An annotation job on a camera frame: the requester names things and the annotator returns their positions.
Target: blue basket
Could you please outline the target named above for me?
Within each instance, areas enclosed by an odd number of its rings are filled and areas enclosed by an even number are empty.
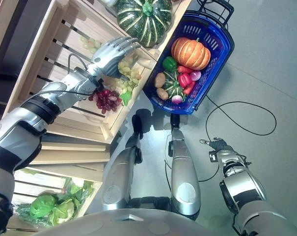
[[[211,60],[208,66],[201,70],[202,76],[185,102],[176,105],[169,100],[163,101],[157,96],[154,79],[159,72],[164,71],[162,61],[171,55],[171,45],[179,37],[199,38],[199,41],[211,51]],[[217,26],[201,15],[186,13],[147,80],[143,88],[144,93],[154,105],[162,110],[181,115],[192,114],[213,85],[233,49],[234,42],[225,28]]]

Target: striped green squash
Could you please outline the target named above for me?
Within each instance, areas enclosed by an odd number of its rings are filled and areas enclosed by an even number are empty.
[[[116,6],[119,26],[144,47],[160,43],[171,25],[171,0],[118,0]]]
[[[180,87],[180,84],[178,81],[178,76],[179,76],[178,71],[173,71],[173,72],[164,71],[163,73],[166,77],[166,81],[162,86],[162,88],[167,91],[169,95],[169,99],[171,99],[175,95],[180,95],[184,97],[183,88]]]

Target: gray floor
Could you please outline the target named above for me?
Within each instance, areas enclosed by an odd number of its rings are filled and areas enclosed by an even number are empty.
[[[297,0],[231,0],[231,4],[235,13],[229,31],[235,50],[208,95],[217,104],[242,100],[264,106],[275,114],[277,128],[269,136],[255,136],[216,111],[208,123],[209,134],[211,138],[224,138],[253,162],[250,169],[263,183],[269,201],[297,226]],[[216,164],[208,158],[211,149],[198,142],[206,138],[205,120],[213,108],[205,98],[197,112],[181,117],[181,130],[199,179],[211,176],[216,170]],[[138,109],[147,109],[152,115],[144,120],[150,131],[141,140],[144,160],[135,166],[132,197],[170,196],[163,162],[163,150],[170,134],[169,116],[154,110],[144,93],[121,128],[123,137],[111,162],[131,135],[131,118]],[[224,109],[255,132],[265,133],[273,127],[273,119],[263,110],[245,105],[228,105]],[[219,189],[221,178],[218,172],[212,180],[201,183],[202,207],[196,222],[233,236],[232,214]],[[99,210],[97,196],[88,212]]]

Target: small green squash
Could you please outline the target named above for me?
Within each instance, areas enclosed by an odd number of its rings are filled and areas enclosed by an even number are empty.
[[[178,71],[173,71],[173,72],[164,71],[163,73],[166,77],[166,81],[162,88],[167,91],[169,95],[169,99],[171,99],[175,95],[180,95],[184,97],[183,88],[180,87],[180,84],[178,81],[178,76],[179,76]]]

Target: red grapes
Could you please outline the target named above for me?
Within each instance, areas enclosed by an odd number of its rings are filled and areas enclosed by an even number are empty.
[[[119,97],[119,93],[117,91],[111,92],[108,89],[104,89],[101,92],[94,92],[88,100],[96,102],[97,108],[102,109],[101,113],[103,115],[110,110],[116,112],[118,106],[122,102],[122,99]]]

